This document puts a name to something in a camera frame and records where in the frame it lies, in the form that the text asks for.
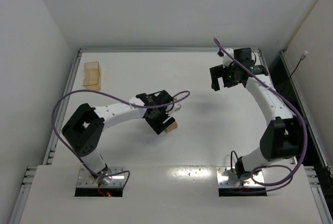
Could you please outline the wooden block stack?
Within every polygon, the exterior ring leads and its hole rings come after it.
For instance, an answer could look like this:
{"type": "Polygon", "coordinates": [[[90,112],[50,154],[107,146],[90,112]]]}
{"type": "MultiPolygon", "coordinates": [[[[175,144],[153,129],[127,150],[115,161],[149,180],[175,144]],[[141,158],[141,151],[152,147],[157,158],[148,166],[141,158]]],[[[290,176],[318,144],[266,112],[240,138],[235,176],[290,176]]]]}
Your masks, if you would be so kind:
{"type": "Polygon", "coordinates": [[[174,121],[165,129],[165,132],[170,133],[170,132],[172,132],[173,130],[175,130],[177,128],[178,128],[178,124],[177,124],[176,121],[174,121]]]}

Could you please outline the amber transparent plastic container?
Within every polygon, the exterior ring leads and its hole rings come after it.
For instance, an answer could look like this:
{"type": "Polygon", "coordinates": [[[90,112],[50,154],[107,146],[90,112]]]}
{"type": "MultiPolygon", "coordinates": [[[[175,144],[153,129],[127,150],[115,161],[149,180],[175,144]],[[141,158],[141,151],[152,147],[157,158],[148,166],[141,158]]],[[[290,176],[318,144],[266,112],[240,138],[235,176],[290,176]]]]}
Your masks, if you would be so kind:
{"type": "Polygon", "coordinates": [[[84,63],[84,75],[83,86],[86,89],[101,90],[101,67],[98,61],[84,63]]]}

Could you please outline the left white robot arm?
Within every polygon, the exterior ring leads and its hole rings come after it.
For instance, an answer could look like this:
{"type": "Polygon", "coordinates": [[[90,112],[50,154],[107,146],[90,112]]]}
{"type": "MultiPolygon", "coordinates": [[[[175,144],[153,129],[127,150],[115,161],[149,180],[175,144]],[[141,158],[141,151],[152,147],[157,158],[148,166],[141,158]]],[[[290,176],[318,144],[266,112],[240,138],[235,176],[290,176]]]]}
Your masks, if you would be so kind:
{"type": "Polygon", "coordinates": [[[179,103],[154,109],[147,109],[146,106],[165,105],[173,101],[173,97],[162,90],[153,94],[138,94],[128,100],[128,104],[91,107],[84,103],[69,118],[61,133],[82,163],[92,172],[100,174],[107,170],[97,150],[102,132],[135,119],[144,119],[156,134],[172,129],[175,127],[175,119],[171,115],[181,109],[179,103]]]}

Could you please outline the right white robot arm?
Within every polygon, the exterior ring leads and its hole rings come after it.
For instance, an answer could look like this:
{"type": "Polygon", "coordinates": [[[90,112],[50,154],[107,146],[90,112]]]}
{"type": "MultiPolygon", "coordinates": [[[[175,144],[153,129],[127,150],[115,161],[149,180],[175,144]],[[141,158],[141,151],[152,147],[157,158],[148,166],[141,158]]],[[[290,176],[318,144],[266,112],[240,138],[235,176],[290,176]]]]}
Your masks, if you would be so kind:
{"type": "Polygon", "coordinates": [[[217,54],[223,63],[210,68],[212,89],[220,90],[220,78],[227,88],[242,84],[255,99],[267,123],[259,147],[237,159],[237,177],[249,177],[256,167],[266,167],[300,155],[304,135],[299,118],[274,93],[275,88],[267,69],[256,62],[251,48],[220,50],[217,54]]]}

